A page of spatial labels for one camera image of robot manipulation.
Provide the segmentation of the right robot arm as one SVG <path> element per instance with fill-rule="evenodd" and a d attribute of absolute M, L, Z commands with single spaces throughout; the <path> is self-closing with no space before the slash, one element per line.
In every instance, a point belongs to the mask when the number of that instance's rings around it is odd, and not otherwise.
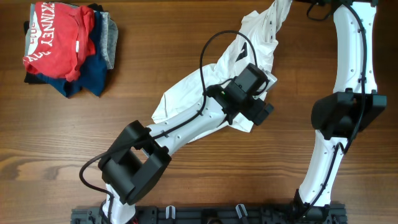
<path fill-rule="evenodd" d="M 387 106 L 373 74 L 373 23 L 377 1 L 329 1 L 337 35 L 337 74 L 333 93 L 316 101 L 311 122 L 315 146 L 306 176 L 296 190 L 287 219 L 338 222 L 331 190 L 338 169 L 358 133 Z"/>

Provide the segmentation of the white t-shirt black print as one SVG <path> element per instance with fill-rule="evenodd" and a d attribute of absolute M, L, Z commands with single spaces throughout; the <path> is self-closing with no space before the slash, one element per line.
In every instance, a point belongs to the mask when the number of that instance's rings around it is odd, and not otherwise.
<path fill-rule="evenodd" d="M 276 33 L 286 20 L 291 5 L 289 0 L 275 0 L 265 11 L 252 11 L 244 16 L 239 31 L 248 37 L 254 50 L 246 39 L 237 35 L 216 63 L 203 66 L 205 85 L 219 84 L 239 75 L 247 64 L 254 63 L 254 57 L 259 68 L 271 71 L 279 43 Z M 152 115 L 153 121 L 160 123 L 181 113 L 196 103 L 202 92 L 200 71 L 195 70 L 163 94 Z"/>

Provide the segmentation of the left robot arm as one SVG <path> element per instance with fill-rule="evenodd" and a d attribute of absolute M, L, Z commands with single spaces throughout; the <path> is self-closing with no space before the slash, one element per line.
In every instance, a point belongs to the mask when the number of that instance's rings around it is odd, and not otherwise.
<path fill-rule="evenodd" d="M 207 87 L 202 97 L 172 118 L 144 127 L 127 125 L 98 164 L 110 192 L 103 213 L 108 223 L 127 223 L 136 203 L 158 183 L 171 156 L 195 137 L 231 124 L 241 114 L 260 125 L 272 112 L 260 95 L 277 79 L 250 63 L 236 77 Z"/>

